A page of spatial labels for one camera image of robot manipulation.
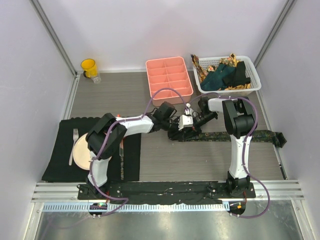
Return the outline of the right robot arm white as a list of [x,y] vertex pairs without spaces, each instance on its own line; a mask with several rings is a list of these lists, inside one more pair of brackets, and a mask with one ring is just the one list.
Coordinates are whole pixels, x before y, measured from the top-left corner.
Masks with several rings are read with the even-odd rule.
[[231,140],[231,163],[227,172],[226,193],[233,198],[250,188],[249,148],[257,128],[256,107],[246,98],[208,98],[198,101],[201,120],[211,113],[223,113],[225,129]]

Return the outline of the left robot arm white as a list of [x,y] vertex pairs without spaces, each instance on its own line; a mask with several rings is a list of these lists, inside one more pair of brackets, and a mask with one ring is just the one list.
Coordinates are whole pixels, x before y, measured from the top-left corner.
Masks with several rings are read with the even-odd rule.
[[89,194],[100,200],[107,182],[136,182],[140,179],[141,135],[174,130],[176,108],[168,102],[136,117],[106,113],[86,136],[91,163],[86,184]]

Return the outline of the dark patterned necktie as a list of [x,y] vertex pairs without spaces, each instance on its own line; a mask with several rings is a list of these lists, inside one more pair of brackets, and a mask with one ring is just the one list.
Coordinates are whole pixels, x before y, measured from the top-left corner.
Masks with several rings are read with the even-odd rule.
[[[230,142],[231,137],[226,131],[221,132],[196,132],[172,133],[169,132],[168,138],[179,142]],[[282,132],[273,132],[271,130],[255,130],[252,134],[254,143],[272,143],[276,148],[282,148],[287,140]]]

